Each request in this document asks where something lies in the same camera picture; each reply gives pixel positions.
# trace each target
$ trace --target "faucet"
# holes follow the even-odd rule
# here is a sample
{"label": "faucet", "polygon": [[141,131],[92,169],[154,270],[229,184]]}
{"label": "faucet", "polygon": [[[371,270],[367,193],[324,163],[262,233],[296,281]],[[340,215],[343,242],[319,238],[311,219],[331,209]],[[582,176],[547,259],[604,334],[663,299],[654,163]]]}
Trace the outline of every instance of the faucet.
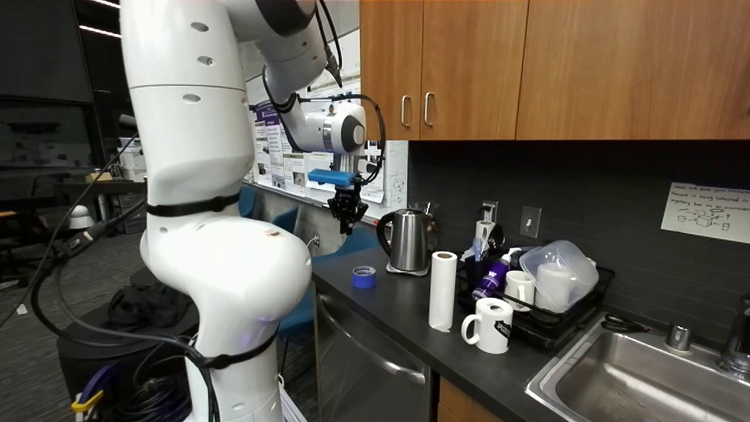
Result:
{"label": "faucet", "polygon": [[719,366],[750,379],[750,293],[741,295]]}

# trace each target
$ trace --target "cabinet handle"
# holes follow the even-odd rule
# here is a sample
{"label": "cabinet handle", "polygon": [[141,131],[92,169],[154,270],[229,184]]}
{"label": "cabinet handle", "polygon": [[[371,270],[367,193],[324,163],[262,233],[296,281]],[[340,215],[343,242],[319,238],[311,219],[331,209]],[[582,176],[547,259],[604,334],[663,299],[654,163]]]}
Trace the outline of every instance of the cabinet handle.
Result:
{"label": "cabinet handle", "polygon": [[375,366],[379,366],[385,373],[391,375],[402,375],[405,379],[414,382],[414,385],[424,385],[424,373],[412,369],[412,368],[402,368],[379,353],[375,353],[371,347],[361,344],[359,336],[353,336],[326,307],[326,301],[332,301],[327,295],[319,295],[319,311],[324,319],[327,319],[327,324],[332,324],[357,348],[361,348]]}
{"label": "cabinet handle", "polygon": [[409,99],[409,96],[400,96],[400,106],[398,106],[398,107],[400,107],[400,109],[398,109],[398,122],[400,122],[400,125],[409,129],[412,124],[405,122],[405,107],[412,109],[412,99]]}
{"label": "cabinet handle", "polygon": [[431,106],[431,99],[434,99],[434,96],[435,96],[434,90],[427,90],[427,94],[424,94],[424,103],[422,103],[422,106],[424,106],[424,107],[422,107],[422,113],[424,113],[424,114],[422,114],[422,122],[424,122],[427,125],[434,125],[434,122],[428,118],[428,114],[431,114],[428,106]]}

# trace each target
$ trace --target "electric kettle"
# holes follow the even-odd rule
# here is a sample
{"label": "electric kettle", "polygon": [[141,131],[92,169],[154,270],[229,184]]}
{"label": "electric kettle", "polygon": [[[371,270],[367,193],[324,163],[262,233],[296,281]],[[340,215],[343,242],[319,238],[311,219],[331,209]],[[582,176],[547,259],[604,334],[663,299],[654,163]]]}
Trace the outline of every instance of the electric kettle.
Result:
{"label": "electric kettle", "polygon": [[375,232],[379,246],[390,254],[385,270],[393,273],[424,277],[428,270],[431,230],[434,217],[424,211],[400,209],[383,215]]}

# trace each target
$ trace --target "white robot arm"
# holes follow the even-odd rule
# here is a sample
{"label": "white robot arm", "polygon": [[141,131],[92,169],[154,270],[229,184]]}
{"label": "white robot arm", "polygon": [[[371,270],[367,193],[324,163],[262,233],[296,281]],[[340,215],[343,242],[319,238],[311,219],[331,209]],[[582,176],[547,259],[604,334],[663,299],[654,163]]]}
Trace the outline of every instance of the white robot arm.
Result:
{"label": "white robot arm", "polygon": [[[200,308],[194,348],[231,360],[187,363],[191,422],[281,420],[276,387],[278,319],[306,290],[306,246],[259,219],[237,215],[237,192],[254,159],[254,131],[237,41],[254,40],[264,82],[300,150],[351,151],[364,143],[364,113],[336,103],[303,113],[297,89],[336,67],[313,18],[316,0],[122,0],[122,50],[147,162],[146,264]],[[361,217],[367,177],[324,174],[343,230]]]}

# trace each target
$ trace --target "lower cabinet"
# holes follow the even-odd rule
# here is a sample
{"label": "lower cabinet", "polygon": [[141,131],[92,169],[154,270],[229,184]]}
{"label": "lower cabinet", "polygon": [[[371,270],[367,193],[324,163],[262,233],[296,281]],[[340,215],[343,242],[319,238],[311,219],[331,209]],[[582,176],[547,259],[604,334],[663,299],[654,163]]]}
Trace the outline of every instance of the lower cabinet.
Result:
{"label": "lower cabinet", "polygon": [[441,378],[439,422],[502,422],[484,404],[476,402],[459,387]]}

